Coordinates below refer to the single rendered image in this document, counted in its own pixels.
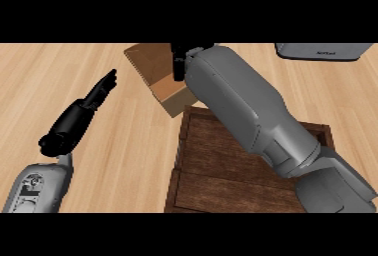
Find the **brown cardboard box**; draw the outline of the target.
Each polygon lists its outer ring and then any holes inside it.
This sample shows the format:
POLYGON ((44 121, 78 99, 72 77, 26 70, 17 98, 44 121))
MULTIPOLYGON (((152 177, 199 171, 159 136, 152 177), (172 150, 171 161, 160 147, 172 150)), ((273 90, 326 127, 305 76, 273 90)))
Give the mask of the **brown cardboard box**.
POLYGON ((123 54, 165 112, 175 117, 197 99, 186 84, 174 81, 169 44, 137 43, 123 54))

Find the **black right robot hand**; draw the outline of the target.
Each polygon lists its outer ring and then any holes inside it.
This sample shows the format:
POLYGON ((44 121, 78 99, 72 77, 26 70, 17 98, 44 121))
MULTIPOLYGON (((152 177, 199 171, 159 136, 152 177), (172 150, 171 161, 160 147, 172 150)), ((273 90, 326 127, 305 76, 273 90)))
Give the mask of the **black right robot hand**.
POLYGON ((184 80, 184 61, 191 50, 205 50, 215 46, 215 43, 183 43, 169 44, 172 53, 172 77, 177 82, 184 80))

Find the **dark brown wooden tray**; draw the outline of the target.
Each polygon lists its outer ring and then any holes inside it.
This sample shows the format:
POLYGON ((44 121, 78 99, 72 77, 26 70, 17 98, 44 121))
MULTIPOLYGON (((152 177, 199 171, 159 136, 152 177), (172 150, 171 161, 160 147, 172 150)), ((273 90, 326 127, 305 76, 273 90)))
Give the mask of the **dark brown wooden tray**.
POLYGON ((301 213, 295 182, 245 152, 212 112, 186 107, 163 211, 301 213))

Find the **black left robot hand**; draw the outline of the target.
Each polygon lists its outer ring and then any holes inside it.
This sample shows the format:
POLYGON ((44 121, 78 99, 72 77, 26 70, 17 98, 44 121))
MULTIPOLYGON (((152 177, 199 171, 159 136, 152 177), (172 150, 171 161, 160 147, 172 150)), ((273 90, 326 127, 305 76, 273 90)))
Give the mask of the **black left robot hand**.
POLYGON ((39 152, 47 157, 66 155, 75 148, 88 128, 94 112, 116 85, 116 70, 98 80, 87 96, 76 99, 60 114, 48 133, 38 141, 39 152))

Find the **grey appliance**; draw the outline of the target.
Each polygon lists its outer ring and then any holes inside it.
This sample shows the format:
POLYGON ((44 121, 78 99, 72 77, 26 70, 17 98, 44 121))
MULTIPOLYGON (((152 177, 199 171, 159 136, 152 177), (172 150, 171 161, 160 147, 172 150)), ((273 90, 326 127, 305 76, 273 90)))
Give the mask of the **grey appliance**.
POLYGON ((355 61, 372 43, 276 43, 276 54, 283 59, 355 61))

